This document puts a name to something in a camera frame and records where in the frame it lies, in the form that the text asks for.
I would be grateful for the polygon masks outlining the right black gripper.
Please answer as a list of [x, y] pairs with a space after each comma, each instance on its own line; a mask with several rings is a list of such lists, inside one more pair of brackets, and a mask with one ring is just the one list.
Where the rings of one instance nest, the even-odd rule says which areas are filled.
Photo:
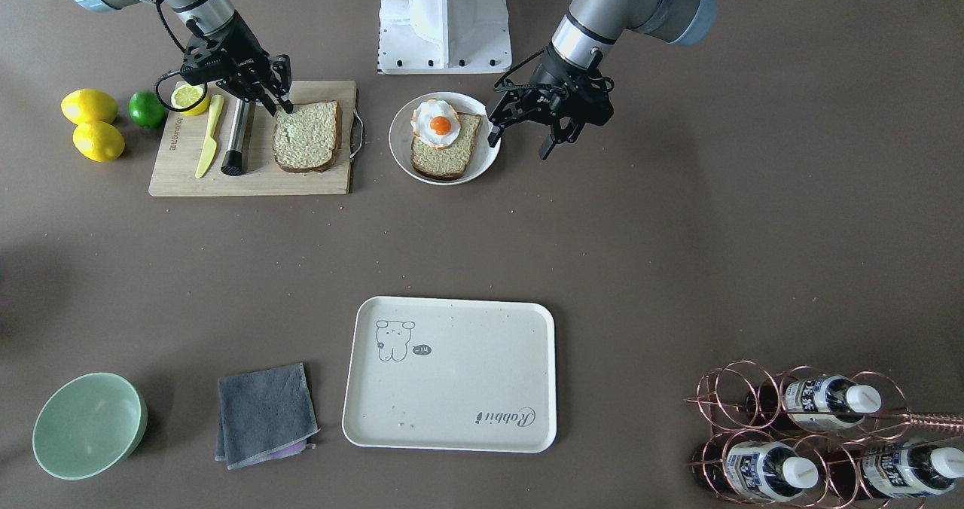
[[214, 32], [204, 33], [196, 17], [189, 17], [186, 26], [192, 36], [180, 67], [184, 81], [192, 86], [219, 81], [226, 93], [262, 105], [272, 117], [278, 108], [292, 114], [289, 57], [270, 56], [263, 50], [238, 12]]

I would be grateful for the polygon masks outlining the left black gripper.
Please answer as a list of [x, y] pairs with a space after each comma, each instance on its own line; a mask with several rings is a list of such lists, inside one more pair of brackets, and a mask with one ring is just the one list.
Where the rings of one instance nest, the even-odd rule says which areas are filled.
[[541, 161], [561, 143], [576, 141], [586, 124], [605, 125], [614, 109], [609, 93], [613, 80], [603, 76], [603, 52], [592, 48], [587, 69], [567, 62], [552, 45], [514, 64], [493, 85], [487, 104], [491, 122], [487, 142], [495, 148], [507, 128], [531, 121], [550, 128], [539, 148]]

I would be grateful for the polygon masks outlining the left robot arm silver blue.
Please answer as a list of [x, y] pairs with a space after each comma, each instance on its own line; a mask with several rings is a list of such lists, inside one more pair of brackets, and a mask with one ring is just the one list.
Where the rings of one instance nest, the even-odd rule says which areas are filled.
[[770, 165], [962, 142], [962, 0], [571, 0], [493, 84], [497, 166]]

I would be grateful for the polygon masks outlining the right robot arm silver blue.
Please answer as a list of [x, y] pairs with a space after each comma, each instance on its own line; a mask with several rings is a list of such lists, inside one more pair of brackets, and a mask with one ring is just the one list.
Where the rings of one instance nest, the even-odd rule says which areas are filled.
[[271, 56], [230, 0], [75, 0], [89, 11], [111, 11], [135, 2], [163, 2], [191, 32], [182, 48], [183, 63], [166, 76], [179, 75], [190, 86], [217, 84], [237, 99], [262, 105], [270, 114], [294, 110], [290, 59]]

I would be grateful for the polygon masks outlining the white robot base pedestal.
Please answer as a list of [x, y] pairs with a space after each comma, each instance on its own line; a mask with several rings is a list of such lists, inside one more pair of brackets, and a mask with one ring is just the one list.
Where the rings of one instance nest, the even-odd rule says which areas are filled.
[[512, 64], [506, 0], [381, 0], [384, 75], [495, 74]]

